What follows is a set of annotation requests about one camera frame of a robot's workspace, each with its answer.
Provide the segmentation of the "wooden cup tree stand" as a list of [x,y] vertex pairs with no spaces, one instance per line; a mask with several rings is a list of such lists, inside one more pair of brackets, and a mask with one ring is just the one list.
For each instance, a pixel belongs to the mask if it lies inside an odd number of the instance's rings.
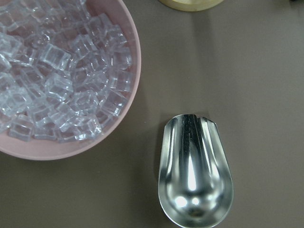
[[159,0],[162,4],[175,10],[197,12],[221,4],[224,0]]

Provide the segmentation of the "pink bowl with ice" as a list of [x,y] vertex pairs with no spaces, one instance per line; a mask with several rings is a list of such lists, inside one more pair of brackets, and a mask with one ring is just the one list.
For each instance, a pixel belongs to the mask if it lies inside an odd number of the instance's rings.
[[0,75],[0,150],[56,160],[101,142],[122,121],[136,94],[141,52],[121,0],[36,1],[36,18],[18,0],[0,3],[6,30],[28,23],[57,37],[37,49],[1,33],[9,67]]

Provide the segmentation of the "metal ice scoop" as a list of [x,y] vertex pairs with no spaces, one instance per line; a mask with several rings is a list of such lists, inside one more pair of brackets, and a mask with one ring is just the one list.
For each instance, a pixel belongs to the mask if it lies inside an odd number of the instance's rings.
[[234,187],[212,120],[180,114],[166,123],[158,197],[164,214],[182,228],[212,228],[225,219]]

